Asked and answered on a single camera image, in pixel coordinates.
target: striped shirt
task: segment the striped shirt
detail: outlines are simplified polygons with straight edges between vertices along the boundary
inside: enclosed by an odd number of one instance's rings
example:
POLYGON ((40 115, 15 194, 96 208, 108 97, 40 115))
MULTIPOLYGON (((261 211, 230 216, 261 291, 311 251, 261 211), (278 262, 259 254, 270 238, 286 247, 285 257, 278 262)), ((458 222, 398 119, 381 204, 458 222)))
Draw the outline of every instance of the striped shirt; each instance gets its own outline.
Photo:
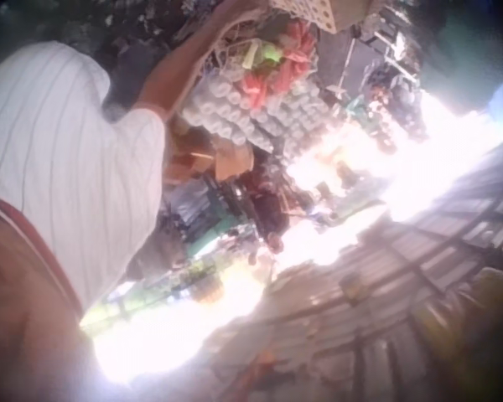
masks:
POLYGON ((162 192, 163 123, 143 109, 105 120, 109 86, 94 60, 54 42, 0 65, 0 212, 35 229, 82 311, 152 232, 162 192))

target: hand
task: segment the hand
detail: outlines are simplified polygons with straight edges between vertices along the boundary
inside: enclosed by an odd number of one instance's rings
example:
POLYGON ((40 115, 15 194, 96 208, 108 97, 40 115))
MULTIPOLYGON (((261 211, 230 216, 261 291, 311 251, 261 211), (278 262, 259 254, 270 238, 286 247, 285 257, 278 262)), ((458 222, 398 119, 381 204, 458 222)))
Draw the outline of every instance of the hand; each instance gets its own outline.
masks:
POLYGON ((213 17, 227 27, 258 19, 268 10, 268 0, 224 0, 213 17))

